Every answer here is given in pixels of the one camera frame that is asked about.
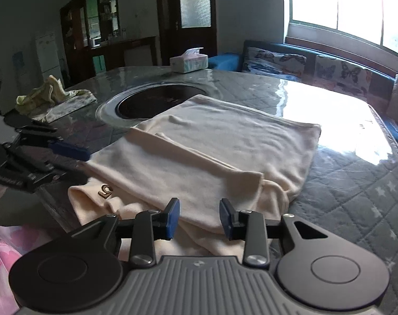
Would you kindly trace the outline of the cream beige garment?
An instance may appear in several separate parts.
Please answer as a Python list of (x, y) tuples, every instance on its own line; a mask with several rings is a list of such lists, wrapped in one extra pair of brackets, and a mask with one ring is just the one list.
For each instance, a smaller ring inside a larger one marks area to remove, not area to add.
[(249, 107), (197, 95), (131, 127), (84, 164), (89, 180), (68, 189), (82, 224), (115, 214), (122, 220), (181, 202), (173, 240), (156, 254), (234, 255), (219, 202), (278, 220), (309, 173), (321, 135), (317, 124), (291, 121)]

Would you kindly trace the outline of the yellow green cloth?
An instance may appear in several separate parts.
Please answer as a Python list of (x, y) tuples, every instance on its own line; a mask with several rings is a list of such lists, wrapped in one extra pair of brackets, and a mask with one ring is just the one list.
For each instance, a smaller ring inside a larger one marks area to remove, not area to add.
[(65, 91), (60, 79), (49, 75), (45, 82), (27, 95), (19, 95), (15, 109), (35, 121), (50, 124), (96, 102), (89, 90)]

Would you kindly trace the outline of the pink floral fabric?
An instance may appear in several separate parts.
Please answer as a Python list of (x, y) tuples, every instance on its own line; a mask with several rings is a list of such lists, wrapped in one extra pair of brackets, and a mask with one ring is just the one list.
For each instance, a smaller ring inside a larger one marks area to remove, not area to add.
[(12, 265), (25, 253), (49, 242), (43, 230), (28, 226), (0, 226), (0, 314), (14, 314), (18, 305), (8, 283)]

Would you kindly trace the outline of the white refrigerator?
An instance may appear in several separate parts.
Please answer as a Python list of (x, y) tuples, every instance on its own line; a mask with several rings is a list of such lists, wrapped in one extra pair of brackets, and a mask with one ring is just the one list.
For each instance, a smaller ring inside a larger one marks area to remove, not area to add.
[(60, 61), (57, 55), (57, 44), (54, 33), (47, 33), (35, 39), (37, 58), (42, 78), (46, 80), (50, 75), (62, 80)]

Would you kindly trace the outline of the round black induction cooktop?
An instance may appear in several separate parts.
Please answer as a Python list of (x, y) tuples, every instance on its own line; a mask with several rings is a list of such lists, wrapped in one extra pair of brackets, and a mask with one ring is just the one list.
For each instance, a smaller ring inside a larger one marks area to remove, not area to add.
[(222, 97), (215, 86), (199, 82), (150, 82), (130, 87), (102, 103), (96, 118), (115, 128), (128, 129), (196, 95)]

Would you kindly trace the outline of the dark wooden cabinet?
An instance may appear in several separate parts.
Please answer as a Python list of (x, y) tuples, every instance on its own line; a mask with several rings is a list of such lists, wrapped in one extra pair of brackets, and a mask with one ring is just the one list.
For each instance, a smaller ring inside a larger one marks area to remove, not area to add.
[(60, 8), (66, 81), (114, 68), (156, 65), (156, 0), (64, 0)]

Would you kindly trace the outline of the left butterfly pillow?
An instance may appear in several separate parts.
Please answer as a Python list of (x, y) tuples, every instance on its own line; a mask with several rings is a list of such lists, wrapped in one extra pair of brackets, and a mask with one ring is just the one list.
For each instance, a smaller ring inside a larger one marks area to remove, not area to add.
[(248, 47), (242, 72), (300, 82), (305, 66), (306, 56)]

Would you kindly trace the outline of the butterfly pillow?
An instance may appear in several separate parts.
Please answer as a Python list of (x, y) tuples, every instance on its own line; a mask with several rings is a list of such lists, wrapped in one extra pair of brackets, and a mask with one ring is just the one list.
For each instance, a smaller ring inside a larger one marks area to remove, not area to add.
[(305, 66), (306, 56), (248, 47), (242, 72), (300, 82)]
[(328, 90), (366, 100), (372, 72), (347, 60), (317, 55), (314, 79)]

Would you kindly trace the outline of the white tissue box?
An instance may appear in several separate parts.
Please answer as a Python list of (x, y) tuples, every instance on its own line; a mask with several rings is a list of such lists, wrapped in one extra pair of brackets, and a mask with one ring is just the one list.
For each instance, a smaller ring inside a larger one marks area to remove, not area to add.
[(171, 71), (185, 74), (208, 68), (208, 56), (200, 53), (202, 49), (190, 48), (182, 55), (170, 58)]

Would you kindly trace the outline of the right butterfly pillow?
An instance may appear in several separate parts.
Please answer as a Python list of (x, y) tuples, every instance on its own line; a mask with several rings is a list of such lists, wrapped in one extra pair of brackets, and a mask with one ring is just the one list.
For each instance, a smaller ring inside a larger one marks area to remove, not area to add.
[(317, 55), (314, 79), (328, 90), (366, 100), (372, 72), (347, 60)]

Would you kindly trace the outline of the blue sofa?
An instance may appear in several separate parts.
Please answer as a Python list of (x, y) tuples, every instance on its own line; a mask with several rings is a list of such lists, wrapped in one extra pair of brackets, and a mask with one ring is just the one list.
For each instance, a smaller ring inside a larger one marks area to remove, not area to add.
[(361, 99), (379, 114), (398, 144), (398, 121), (388, 112), (398, 71), (350, 53), (251, 40), (244, 42), (240, 54), (213, 56), (209, 67), (302, 82)]

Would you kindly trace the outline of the dark wooden door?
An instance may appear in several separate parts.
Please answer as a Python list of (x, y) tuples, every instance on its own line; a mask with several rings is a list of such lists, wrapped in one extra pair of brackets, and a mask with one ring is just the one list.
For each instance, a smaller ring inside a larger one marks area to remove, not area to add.
[(156, 0), (163, 65), (190, 48), (217, 54), (215, 0)]

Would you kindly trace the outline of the window with green frame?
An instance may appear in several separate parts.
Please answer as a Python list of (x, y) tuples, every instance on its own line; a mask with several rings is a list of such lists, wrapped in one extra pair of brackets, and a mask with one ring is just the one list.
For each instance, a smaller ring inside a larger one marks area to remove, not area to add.
[(290, 0), (290, 20), (398, 54), (398, 0)]

